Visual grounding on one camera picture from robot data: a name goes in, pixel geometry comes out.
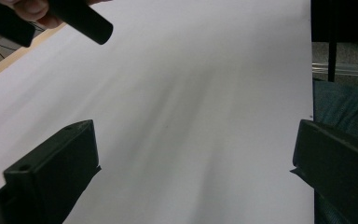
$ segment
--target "paper sheet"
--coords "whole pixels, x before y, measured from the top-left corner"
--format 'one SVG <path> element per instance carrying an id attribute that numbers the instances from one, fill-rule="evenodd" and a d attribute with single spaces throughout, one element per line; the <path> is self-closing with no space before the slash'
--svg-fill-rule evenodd
<path id="1" fill-rule="evenodd" d="M 131 0 L 95 9 L 98 46 L 65 27 L 0 74 L 2 172 L 93 119 L 102 171 L 65 223 L 313 223 L 289 173 L 312 115 L 310 3 Z"/>

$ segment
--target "white paper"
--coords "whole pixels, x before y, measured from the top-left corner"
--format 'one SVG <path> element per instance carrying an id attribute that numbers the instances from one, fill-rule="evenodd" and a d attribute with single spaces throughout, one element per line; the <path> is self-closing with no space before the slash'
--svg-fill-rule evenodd
<path id="1" fill-rule="evenodd" d="M 95 9 L 103 46 L 66 26 L 0 74 L 2 172 L 93 119 L 102 170 L 65 223 L 313 223 L 289 173 L 312 115 L 310 3 L 130 0 Z"/>

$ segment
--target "white surface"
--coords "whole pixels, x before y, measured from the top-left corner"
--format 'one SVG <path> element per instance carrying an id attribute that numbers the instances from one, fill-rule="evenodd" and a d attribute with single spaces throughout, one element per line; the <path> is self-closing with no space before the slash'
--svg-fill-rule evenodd
<path id="1" fill-rule="evenodd" d="M 310 3 L 115 0 L 98 46 L 65 27 L 0 74 L 3 170 L 94 119 L 98 173 L 65 223 L 313 223 L 289 173 L 312 113 Z"/>

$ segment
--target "screw hole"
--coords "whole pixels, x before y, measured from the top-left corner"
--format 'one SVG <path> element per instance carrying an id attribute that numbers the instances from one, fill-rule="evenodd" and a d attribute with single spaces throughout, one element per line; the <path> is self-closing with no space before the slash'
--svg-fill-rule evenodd
<path id="1" fill-rule="evenodd" d="M 20 171 L 28 171 L 30 168 L 31 168 L 30 165 L 22 165 L 22 166 L 19 168 L 19 170 L 20 170 Z"/>

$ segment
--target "hand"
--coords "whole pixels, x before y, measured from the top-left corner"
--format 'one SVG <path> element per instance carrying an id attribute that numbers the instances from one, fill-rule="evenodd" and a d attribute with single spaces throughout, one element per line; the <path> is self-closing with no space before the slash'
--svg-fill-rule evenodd
<path id="1" fill-rule="evenodd" d="M 109 0 L 88 0 L 89 5 Z M 46 28 L 55 28 L 62 21 L 48 13 L 48 0 L 0 0 L 0 3 L 13 8 L 25 21 L 37 21 Z"/>

